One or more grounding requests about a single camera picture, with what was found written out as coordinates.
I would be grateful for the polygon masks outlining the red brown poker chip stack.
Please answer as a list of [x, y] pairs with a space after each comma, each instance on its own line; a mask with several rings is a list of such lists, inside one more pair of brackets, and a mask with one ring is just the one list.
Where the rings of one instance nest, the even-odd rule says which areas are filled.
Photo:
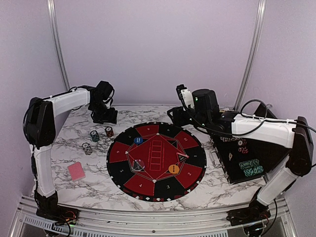
[[107, 137], [113, 137], [114, 136], [113, 128], [110, 127], [110, 126], [107, 126], [105, 128], [105, 132], [106, 132]]

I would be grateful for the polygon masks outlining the green poker chip stack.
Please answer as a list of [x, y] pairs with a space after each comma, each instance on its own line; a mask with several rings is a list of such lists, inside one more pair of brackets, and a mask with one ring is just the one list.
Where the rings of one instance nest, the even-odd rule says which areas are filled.
[[99, 134], [96, 130], [90, 132], [90, 137], [93, 142], [98, 142], [100, 140]]

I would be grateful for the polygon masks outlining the round red black poker mat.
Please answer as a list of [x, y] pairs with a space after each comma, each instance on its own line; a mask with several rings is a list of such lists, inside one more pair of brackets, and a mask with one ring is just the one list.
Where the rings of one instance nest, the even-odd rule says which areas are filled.
[[[135, 137], [143, 143], [136, 145]], [[177, 162], [176, 153], [189, 158]], [[135, 159], [145, 163], [141, 172], [132, 170]], [[170, 165], [180, 171], [171, 174]], [[165, 202], [181, 198], [202, 181], [207, 159], [201, 142], [189, 131], [165, 122], [135, 125], [120, 133], [107, 152], [107, 170], [114, 184], [125, 194], [139, 200]]]

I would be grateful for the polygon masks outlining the teal chip row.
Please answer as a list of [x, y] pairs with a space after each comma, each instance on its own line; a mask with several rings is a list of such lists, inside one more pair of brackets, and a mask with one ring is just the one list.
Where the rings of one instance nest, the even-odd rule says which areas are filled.
[[256, 166], [252, 168], [248, 168], [244, 170], [244, 174], [246, 177], [253, 177], [264, 172], [263, 166]]
[[254, 168], [260, 165], [260, 161], [258, 159], [251, 159], [247, 161], [242, 161], [239, 163], [239, 167], [242, 170]]

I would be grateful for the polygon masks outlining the triangular all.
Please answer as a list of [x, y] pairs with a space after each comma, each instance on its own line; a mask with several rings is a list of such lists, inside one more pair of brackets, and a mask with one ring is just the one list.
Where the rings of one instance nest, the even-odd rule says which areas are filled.
[[183, 161], [185, 161], [185, 160], [187, 160], [189, 158], [188, 155], [183, 154], [183, 153], [176, 153], [176, 156], [177, 156], [177, 162], [178, 163], [181, 163], [181, 162], [183, 162]]

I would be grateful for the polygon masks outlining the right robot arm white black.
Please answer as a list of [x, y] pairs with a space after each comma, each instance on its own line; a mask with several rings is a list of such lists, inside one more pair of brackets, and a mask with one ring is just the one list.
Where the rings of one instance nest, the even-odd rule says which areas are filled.
[[230, 220], [255, 221], [268, 210], [282, 192], [313, 168], [313, 129], [304, 117], [277, 119], [270, 116], [267, 105], [260, 101], [253, 115], [243, 111], [221, 111], [216, 93], [210, 89], [190, 91], [184, 85], [176, 87], [180, 107], [167, 113], [177, 126], [192, 125], [213, 140], [219, 156], [237, 148], [249, 147], [259, 163], [245, 156], [237, 165], [244, 174], [270, 172], [275, 174], [253, 196], [244, 209], [229, 212]]

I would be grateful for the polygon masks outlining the white black poker chip stack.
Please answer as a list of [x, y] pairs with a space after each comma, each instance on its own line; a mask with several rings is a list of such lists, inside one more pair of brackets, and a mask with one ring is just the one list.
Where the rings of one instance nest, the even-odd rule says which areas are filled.
[[93, 153], [92, 147], [89, 143], [83, 143], [82, 149], [87, 156]]

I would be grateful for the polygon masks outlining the red dice in case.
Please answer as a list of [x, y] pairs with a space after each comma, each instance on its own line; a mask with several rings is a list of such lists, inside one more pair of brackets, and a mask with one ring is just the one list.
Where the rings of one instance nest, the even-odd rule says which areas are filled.
[[238, 151], [242, 154], [247, 154], [249, 152], [247, 147], [239, 147]]

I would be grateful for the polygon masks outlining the orange big blind button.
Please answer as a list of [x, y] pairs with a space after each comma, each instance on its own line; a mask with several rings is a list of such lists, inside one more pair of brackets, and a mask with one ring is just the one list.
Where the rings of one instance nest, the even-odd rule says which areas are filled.
[[179, 171], [180, 171], [180, 168], [179, 168], [178, 165], [173, 164], [173, 165], [170, 165], [170, 166], [168, 167], [168, 171], [169, 171], [171, 174], [178, 174]]

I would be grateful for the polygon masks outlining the aluminium frame post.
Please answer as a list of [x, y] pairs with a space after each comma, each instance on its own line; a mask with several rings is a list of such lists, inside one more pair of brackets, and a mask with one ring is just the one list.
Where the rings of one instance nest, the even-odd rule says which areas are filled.
[[234, 104], [234, 109], [239, 110], [241, 108], [242, 101], [244, 99], [244, 96], [246, 94], [246, 89], [250, 81], [250, 75], [252, 71], [252, 66], [255, 60], [255, 56], [259, 47], [262, 28], [264, 25], [264, 16], [266, 11], [266, 0], [259, 0], [258, 1], [258, 7], [257, 7], [257, 13], [256, 13], [256, 19], [255, 19], [255, 25], [254, 25], [254, 31], [252, 35], [252, 40], [250, 44], [250, 50], [249, 55], [246, 61], [245, 69], [243, 72], [241, 84], [238, 90], [237, 98]]
[[60, 42], [59, 37], [59, 31], [58, 31], [58, 23], [57, 23], [57, 16], [56, 16], [56, 10], [55, 10], [55, 1], [54, 0], [47, 0], [47, 8], [48, 8], [48, 16], [52, 31], [52, 38], [53, 38], [53, 44], [57, 56], [57, 62], [59, 66], [59, 70], [62, 77], [62, 82], [66, 90], [70, 89], [70, 82], [67, 75], [66, 65], [62, 53], [62, 46]]

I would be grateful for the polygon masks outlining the front aluminium rail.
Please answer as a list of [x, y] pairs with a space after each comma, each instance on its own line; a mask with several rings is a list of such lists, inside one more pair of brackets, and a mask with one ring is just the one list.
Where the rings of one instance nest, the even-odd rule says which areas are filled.
[[270, 218], [232, 226], [228, 212], [239, 205], [178, 211], [126, 211], [79, 207], [77, 222], [67, 227], [36, 215], [33, 198], [23, 196], [18, 205], [11, 237], [266, 237], [297, 236], [285, 199], [269, 207]]

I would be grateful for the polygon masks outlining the teal chip row upper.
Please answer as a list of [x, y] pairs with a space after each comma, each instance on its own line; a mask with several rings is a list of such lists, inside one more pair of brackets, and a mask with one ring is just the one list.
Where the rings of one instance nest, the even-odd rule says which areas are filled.
[[251, 159], [247, 161], [242, 161], [239, 163], [239, 167], [242, 170], [254, 168], [260, 165], [260, 161], [258, 159]]

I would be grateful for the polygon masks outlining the black poker set case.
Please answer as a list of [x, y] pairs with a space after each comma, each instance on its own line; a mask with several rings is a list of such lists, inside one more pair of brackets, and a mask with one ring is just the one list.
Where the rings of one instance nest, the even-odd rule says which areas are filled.
[[[211, 108], [219, 106], [217, 102], [212, 103], [214, 105], [212, 105]], [[255, 116], [257, 117], [276, 119], [274, 114], [269, 109], [266, 109], [262, 103], [259, 104], [255, 113]], [[233, 121], [233, 117], [238, 114], [239, 112], [236, 111], [220, 110], [220, 118], [216, 119], [214, 122], [220, 125], [223, 130], [222, 132], [224, 133], [245, 133], [231, 132], [230, 123], [228, 122]], [[223, 134], [211, 135], [210, 137], [213, 141], [213, 147], [217, 150], [216, 154], [219, 158], [219, 162], [230, 184], [237, 184], [264, 176], [275, 168], [289, 153], [288, 148], [265, 141], [253, 140], [245, 137], [236, 138], [228, 135], [224, 136]], [[242, 154], [238, 151], [239, 147], [247, 147], [249, 152], [247, 154]], [[246, 177], [244, 170], [240, 169], [239, 163], [251, 159], [258, 159], [260, 161], [260, 166], [263, 166], [264, 172], [253, 177]]]

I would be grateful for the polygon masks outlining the blue small blind button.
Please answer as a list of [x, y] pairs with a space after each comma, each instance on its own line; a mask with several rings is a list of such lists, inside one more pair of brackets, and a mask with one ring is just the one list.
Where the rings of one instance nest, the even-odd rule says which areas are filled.
[[134, 143], [135, 143], [136, 145], [142, 144], [142, 143], [143, 143], [143, 138], [142, 138], [142, 137], [135, 137], [135, 138], [134, 138]]

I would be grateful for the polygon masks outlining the red playing card deck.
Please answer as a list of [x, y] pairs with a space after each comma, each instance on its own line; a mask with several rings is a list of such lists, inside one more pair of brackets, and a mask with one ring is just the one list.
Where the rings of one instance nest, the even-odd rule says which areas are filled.
[[72, 181], [78, 181], [85, 178], [85, 173], [80, 162], [75, 162], [68, 166]]

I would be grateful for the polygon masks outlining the left aluminium frame post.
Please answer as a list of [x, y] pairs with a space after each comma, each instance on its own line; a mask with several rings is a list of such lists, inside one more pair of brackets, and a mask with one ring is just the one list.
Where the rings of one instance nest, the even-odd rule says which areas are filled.
[[59, 31], [58, 31], [58, 23], [57, 23], [57, 16], [56, 16], [56, 10], [55, 10], [55, 1], [54, 0], [47, 0], [47, 8], [48, 8], [48, 16], [52, 31], [52, 38], [53, 38], [53, 44], [57, 56], [57, 62], [59, 66], [59, 70], [62, 77], [62, 82], [66, 90], [70, 89], [70, 82], [67, 75], [66, 65], [62, 53], [62, 46], [60, 42], [59, 37]]

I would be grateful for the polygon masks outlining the right aluminium frame post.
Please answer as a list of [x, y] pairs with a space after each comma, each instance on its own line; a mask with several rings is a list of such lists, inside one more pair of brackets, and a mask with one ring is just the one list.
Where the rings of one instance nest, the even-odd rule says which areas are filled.
[[256, 19], [255, 19], [255, 25], [254, 25], [254, 31], [252, 35], [252, 40], [250, 44], [250, 50], [249, 55], [246, 61], [245, 69], [243, 72], [241, 84], [238, 90], [237, 98], [234, 104], [234, 109], [239, 110], [241, 108], [242, 101], [244, 99], [244, 96], [246, 94], [246, 89], [250, 81], [250, 75], [252, 71], [252, 66], [255, 60], [255, 56], [259, 47], [262, 28], [264, 25], [264, 16], [266, 11], [266, 0], [259, 0], [258, 1], [258, 7], [257, 7], [257, 13], [256, 13]]

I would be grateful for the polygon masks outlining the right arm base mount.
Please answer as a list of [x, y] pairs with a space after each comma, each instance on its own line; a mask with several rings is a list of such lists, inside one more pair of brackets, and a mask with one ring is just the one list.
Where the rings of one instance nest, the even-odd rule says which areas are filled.
[[256, 208], [239, 208], [227, 212], [226, 219], [230, 222], [231, 226], [248, 224], [264, 219], [269, 219], [271, 213], [269, 210], [259, 211]]

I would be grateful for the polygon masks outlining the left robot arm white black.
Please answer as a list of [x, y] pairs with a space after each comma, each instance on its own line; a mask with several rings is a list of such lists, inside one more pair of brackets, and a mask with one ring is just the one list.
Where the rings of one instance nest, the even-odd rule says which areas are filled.
[[94, 123], [117, 122], [117, 110], [111, 105], [115, 90], [107, 81], [96, 87], [82, 85], [67, 92], [46, 98], [34, 97], [23, 118], [23, 132], [30, 144], [31, 167], [35, 178], [34, 197], [38, 206], [37, 214], [57, 220], [75, 212], [58, 204], [58, 194], [52, 180], [51, 149], [56, 138], [55, 118], [60, 114], [82, 106], [88, 106]]

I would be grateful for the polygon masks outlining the teal chip row lower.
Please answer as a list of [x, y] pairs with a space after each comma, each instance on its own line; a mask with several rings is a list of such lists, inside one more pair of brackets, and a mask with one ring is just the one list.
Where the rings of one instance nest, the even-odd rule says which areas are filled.
[[256, 166], [252, 168], [248, 168], [244, 170], [244, 174], [246, 177], [253, 177], [264, 172], [263, 166]]

